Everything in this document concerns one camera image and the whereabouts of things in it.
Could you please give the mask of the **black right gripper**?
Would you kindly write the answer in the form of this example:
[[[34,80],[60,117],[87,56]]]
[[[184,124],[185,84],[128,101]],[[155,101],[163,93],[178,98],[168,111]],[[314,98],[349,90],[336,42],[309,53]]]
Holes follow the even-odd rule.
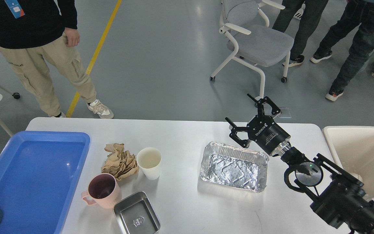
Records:
[[[282,113],[282,110],[268,97],[253,97],[249,93],[247,96],[255,102],[257,115],[247,123],[247,126],[236,126],[228,117],[225,120],[230,124],[232,138],[242,148],[248,148],[251,141],[264,150],[268,155],[283,155],[280,153],[283,148],[290,148],[289,143],[291,136],[276,124],[273,118]],[[270,107],[270,113],[265,113],[265,105]],[[238,132],[248,132],[249,139],[241,139]]]

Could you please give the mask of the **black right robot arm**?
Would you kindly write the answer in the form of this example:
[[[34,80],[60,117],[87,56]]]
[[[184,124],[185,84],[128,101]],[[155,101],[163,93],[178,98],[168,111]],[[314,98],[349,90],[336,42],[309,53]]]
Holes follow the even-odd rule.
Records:
[[[313,201],[310,208],[328,225],[339,228],[345,223],[352,234],[374,234],[374,201],[364,199],[364,183],[320,153],[309,160],[275,123],[281,109],[269,97],[251,99],[258,113],[246,126],[226,118],[230,138],[243,148],[255,142],[268,155],[279,156],[288,165],[284,172],[287,187],[307,194]]]

